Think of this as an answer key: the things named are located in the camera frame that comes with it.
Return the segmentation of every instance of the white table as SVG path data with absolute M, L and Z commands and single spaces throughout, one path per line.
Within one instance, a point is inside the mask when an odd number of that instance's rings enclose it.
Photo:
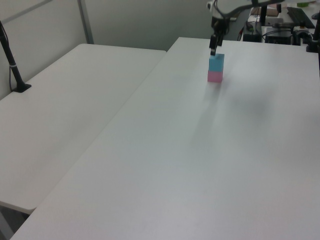
M 216 84 L 208 47 L 179 38 L 12 240 L 318 240 L 318 55 L 225 41 Z
M 82 44 L 0 101 L 0 205 L 30 214 L 165 51 Z

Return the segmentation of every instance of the white wall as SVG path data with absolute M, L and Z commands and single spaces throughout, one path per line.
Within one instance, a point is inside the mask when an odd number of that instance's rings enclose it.
M 75 46 L 86 43 L 77 0 L 50 1 L 3 26 L 25 82 Z M 0 99 L 9 93 L 9 64 L 0 47 Z
M 95 44 L 167 51 L 178 37 L 209 39 L 208 0 L 82 0 Z

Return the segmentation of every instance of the wire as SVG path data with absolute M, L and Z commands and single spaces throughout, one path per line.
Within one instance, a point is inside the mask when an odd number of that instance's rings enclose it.
M 11 67 L 9 66 L 9 86 L 10 86 L 10 91 L 12 92 L 12 87 L 11 87 Z
M 1 28 L 2 28 L 2 30 L 3 30 L 3 32 L 4 32 L 4 35 L 5 35 L 5 38 L 6 38 L 6 42 L 7 42 L 8 45 L 9 45 L 9 38 L 8 38 L 7 32 L 6 32 L 5 28 L 4 28 L 4 26 L 1 26 Z
M 224 20 L 224 23 L 225 23 L 225 25 L 227 26 L 227 29 L 226 29 L 225 34 L 228 34 L 229 31 L 230 31 L 230 26 L 229 26 L 229 24 L 228 24 L 228 21 L 227 21 L 226 16 L 225 16 L 225 15 L 219 10 L 219 8 L 218 8 L 218 0 L 214 0 L 214 2 L 213 2 L 213 7 L 214 7 L 215 10 L 217 10 L 217 12 L 222 16 L 222 18 L 223 18 L 223 20 Z
M 5 35 L 5 38 L 6 38 L 6 42 L 8 43 L 8 46 L 9 46 L 9 38 L 8 38 L 7 32 L 6 32 L 6 30 L 5 30 L 3 25 L 1 25 L 1 29 L 4 32 L 4 35 Z M 11 66 L 10 65 L 9 65 L 9 87 L 10 87 L 10 91 L 12 92 L 12 87 L 11 87 Z
M 263 34 L 262 37 L 267 36 L 267 35 L 269 35 L 269 34 L 275 34 L 275 33 L 281 33 L 281 32 L 290 32 L 290 33 L 291 33 L 291 30 L 274 30 L 274 31 L 269 31 L 269 32 L 267 32 L 266 34 Z

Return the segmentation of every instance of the block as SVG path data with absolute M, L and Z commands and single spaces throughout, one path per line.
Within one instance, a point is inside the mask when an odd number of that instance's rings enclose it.
M 225 55 L 216 54 L 209 58 L 209 71 L 211 72 L 222 72 L 224 69 Z
M 208 71 L 208 82 L 211 83 L 221 83 L 224 75 L 224 70 L 222 71 Z

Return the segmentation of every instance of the floor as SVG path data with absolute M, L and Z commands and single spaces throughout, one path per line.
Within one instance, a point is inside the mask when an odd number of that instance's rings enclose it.
M 0 240 L 9 240 L 28 217 L 28 214 L 0 206 Z

